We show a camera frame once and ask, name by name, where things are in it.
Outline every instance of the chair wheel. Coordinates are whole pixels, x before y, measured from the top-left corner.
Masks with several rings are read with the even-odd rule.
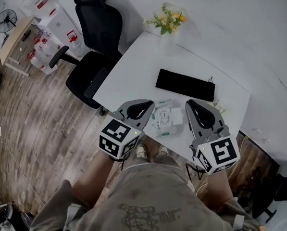
[[[108,110],[105,109],[103,106],[100,107],[100,110],[99,110],[99,115],[100,115],[100,116],[106,115],[107,112],[108,112]]]

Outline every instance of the white cube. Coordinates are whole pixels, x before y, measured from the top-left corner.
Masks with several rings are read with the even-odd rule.
[[[201,144],[197,147],[195,157],[209,175],[230,168],[240,159],[236,138],[230,135]]]
[[[134,149],[143,132],[108,115],[99,129],[99,148],[115,159]]]

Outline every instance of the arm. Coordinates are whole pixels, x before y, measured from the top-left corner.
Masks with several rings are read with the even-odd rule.
[[[226,201],[233,198],[225,170],[208,177],[207,196],[210,209],[219,209]]]
[[[234,225],[236,216],[240,215],[244,216],[244,221],[241,223],[243,230],[260,230],[258,223],[233,198],[225,170],[208,177],[207,195],[208,207],[216,210],[220,218],[231,226]]]
[[[113,163],[106,153],[100,151],[73,186],[74,195],[92,208],[100,197]]]
[[[31,231],[62,230],[73,220],[84,215],[97,202],[111,171],[114,161],[100,151],[93,163],[72,187],[64,180],[59,190],[47,201],[34,219]]]

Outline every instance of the white table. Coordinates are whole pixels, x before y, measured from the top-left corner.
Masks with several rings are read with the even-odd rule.
[[[219,99],[220,105],[226,109],[223,118],[229,126],[230,133],[235,136],[243,121],[250,95],[226,74],[177,45],[174,55],[168,57],[161,54],[159,40],[160,37],[143,32],[110,72],[93,99],[111,112],[129,100],[175,99],[184,112],[183,131],[179,136],[157,138],[150,121],[144,131],[170,150],[191,160],[192,150],[189,145],[194,138],[189,130],[185,113],[185,103],[191,97],[156,88],[159,70],[164,68],[206,81],[213,76],[213,82],[216,84],[215,100]]]

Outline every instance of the chair backrest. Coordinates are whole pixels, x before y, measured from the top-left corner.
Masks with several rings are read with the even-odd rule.
[[[103,54],[118,50],[122,31],[121,14],[106,0],[74,0],[85,45]]]

